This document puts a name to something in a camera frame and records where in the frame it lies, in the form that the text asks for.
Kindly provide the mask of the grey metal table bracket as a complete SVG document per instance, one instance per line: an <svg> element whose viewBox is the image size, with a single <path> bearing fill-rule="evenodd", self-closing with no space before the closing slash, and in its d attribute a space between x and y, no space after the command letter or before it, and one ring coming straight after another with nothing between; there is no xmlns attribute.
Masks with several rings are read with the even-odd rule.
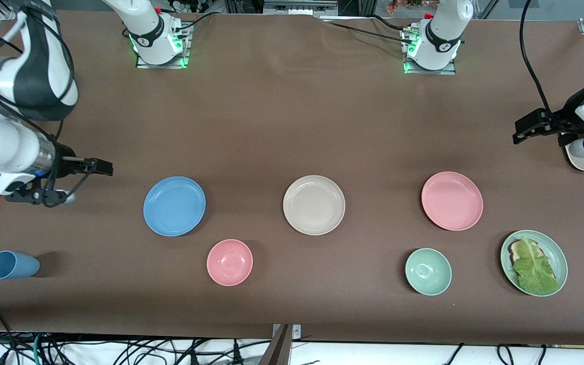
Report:
<svg viewBox="0 0 584 365"><path fill-rule="evenodd" d="M273 339L258 365L289 365L292 342L301 338L301 325L273 325Z"/></svg>

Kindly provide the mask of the orange artificial flowers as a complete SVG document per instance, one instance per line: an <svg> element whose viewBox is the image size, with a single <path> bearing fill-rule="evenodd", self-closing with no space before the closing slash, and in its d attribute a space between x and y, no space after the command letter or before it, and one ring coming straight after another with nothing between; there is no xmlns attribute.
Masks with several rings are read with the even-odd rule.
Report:
<svg viewBox="0 0 584 365"><path fill-rule="evenodd" d="M424 10L436 9L440 0L389 0L386 4L387 14L393 15L400 10Z"/></svg>

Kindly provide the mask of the small green bowl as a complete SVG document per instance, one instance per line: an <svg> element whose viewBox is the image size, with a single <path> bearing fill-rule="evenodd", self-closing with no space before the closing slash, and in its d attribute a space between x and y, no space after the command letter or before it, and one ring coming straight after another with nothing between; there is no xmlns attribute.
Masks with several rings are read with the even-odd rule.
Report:
<svg viewBox="0 0 584 365"><path fill-rule="evenodd" d="M444 254L433 248L420 248L407 258L404 267L408 284L425 296L445 293L452 278L452 266Z"/></svg>

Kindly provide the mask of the grey metal box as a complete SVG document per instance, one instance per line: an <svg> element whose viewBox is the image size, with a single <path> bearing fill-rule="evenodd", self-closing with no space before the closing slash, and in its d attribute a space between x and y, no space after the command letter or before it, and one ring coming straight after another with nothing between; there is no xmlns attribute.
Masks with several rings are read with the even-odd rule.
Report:
<svg viewBox="0 0 584 365"><path fill-rule="evenodd" d="M338 0L263 0L264 15L338 16Z"/></svg>

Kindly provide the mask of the beige plate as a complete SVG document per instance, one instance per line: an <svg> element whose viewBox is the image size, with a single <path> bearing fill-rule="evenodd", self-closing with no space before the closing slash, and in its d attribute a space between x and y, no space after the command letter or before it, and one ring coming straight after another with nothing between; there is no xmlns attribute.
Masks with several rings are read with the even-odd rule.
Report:
<svg viewBox="0 0 584 365"><path fill-rule="evenodd" d="M299 233L320 236L336 229L346 211L343 191L331 179L307 175L295 180L283 194L283 215Z"/></svg>

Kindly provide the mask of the small pink bowl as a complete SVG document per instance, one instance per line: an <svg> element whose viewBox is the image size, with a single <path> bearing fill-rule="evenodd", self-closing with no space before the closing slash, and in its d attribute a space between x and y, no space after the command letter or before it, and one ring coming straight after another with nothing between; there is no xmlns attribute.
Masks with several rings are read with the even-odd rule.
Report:
<svg viewBox="0 0 584 365"><path fill-rule="evenodd" d="M227 287L239 285L252 272L252 251L240 240L220 241L209 251L206 268L216 284Z"/></svg>

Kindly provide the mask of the blue plastic cup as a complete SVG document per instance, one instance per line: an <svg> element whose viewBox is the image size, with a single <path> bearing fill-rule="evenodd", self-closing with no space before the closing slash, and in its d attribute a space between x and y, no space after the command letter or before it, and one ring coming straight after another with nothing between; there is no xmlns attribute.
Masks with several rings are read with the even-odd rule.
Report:
<svg viewBox="0 0 584 365"><path fill-rule="evenodd" d="M24 279L40 270L39 260L22 252L0 251L0 280Z"/></svg>

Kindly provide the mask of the blue plate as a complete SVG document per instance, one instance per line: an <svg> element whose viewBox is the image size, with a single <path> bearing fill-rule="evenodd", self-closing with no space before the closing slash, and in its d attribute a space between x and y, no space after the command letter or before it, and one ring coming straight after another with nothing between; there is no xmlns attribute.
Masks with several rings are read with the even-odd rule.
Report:
<svg viewBox="0 0 584 365"><path fill-rule="evenodd" d="M156 234L181 236L193 231L206 212L201 185L187 176L170 176L155 184L143 203L144 221Z"/></svg>

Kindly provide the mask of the toasted bread slice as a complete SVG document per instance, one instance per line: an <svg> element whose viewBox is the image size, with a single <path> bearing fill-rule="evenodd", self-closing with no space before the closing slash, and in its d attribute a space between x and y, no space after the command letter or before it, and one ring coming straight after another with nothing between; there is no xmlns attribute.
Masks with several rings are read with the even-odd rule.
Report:
<svg viewBox="0 0 584 365"><path fill-rule="evenodd" d="M544 251L539 247L535 240L529 238L521 238L510 243L507 248L509 251L510 263L516 264L519 259L534 259L542 258L545 256Z"/></svg>

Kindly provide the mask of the pink plate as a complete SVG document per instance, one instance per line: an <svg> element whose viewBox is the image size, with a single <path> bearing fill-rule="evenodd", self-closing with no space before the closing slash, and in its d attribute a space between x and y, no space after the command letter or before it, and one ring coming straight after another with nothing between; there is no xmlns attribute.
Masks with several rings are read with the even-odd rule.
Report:
<svg viewBox="0 0 584 365"><path fill-rule="evenodd" d="M425 215L448 231L470 229L484 212L480 189L470 178L454 171L429 177L422 187L420 203Z"/></svg>

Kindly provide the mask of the green oval plate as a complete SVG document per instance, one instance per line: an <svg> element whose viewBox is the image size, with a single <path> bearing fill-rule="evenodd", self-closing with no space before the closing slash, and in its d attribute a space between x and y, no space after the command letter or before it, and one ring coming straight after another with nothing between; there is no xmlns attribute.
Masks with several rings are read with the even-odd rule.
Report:
<svg viewBox="0 0 584 365"><path fill-rule="evenodd" d="M538 243L539 247L544 251L545 255L549 257L549 262L553 271L558 278L559 289L548 296L536 296L533 294L526 293L523 289L518 287L518 280L515 271L513 270L512 263L510 263L509 259L509 251L507 248L509 247L510 243L514 242L515 240L519 240L521 238L529 238L535 240ZM503 244L500 247L499 251L500 257L500 267L503 270L505 276L508 278L509 282L515 286L515 288L519 289L522 293L525 293L530 296L535 297L549 297L557 294L566 284L566 280L568 278L568 264L566 261L565 254L559 247L559 245L552 240L548 235L541 233L539 231L534 230L520 230L511 233L507 238L505 238Z"/></svg>

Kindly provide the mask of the green lettuce leaf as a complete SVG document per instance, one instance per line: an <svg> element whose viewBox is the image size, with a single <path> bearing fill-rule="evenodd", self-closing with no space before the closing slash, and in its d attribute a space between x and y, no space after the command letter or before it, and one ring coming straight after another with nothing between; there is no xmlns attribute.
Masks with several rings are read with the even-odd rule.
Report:
<svg viewBox="0 0 584 365"><path fill-rule="evenodd" d="M548 296L559 289L558 278L550 265L549 257L532 260L522 258L513 264L518 287L536 296Z"/></svg>

